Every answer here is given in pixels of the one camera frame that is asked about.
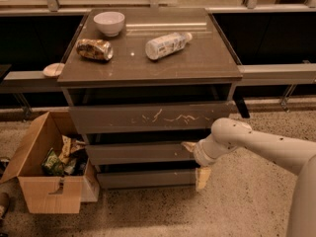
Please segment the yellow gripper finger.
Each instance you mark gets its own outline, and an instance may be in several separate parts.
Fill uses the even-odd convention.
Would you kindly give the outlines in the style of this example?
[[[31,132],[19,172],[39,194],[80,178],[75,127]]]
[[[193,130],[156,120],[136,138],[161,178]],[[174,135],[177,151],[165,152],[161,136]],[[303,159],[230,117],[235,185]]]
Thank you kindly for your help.
[[[196,168],[196,190],[201,191],[205,188],[211,174],[210,167]]]
[[[183,141],[182,145],[189,151],[189,152],[194,152],[196,143],[195,142],[189,142],[189,141]]]

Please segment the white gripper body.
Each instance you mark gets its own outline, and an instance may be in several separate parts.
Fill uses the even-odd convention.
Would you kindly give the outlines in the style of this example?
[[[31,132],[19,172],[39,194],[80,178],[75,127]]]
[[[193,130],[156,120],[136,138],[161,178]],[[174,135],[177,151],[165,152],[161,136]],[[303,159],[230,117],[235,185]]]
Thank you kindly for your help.
[[[202,139],[194,146],[195,160],[202,167],[212,165],[221,155],[224,147],[211,139]]]

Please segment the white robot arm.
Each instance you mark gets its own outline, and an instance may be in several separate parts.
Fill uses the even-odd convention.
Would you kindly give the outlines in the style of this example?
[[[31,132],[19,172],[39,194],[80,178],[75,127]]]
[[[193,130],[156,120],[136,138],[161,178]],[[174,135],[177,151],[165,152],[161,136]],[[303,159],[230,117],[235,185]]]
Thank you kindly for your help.
[[[292,196],[286,237],[316,237],[316,143],[281,135],[259,132],[247,123],[219,118],[211,134],[182,145],[194,155],[197,188],[203,189],[210,167],[221,156],[245,148],[295,174],[297,181]]]

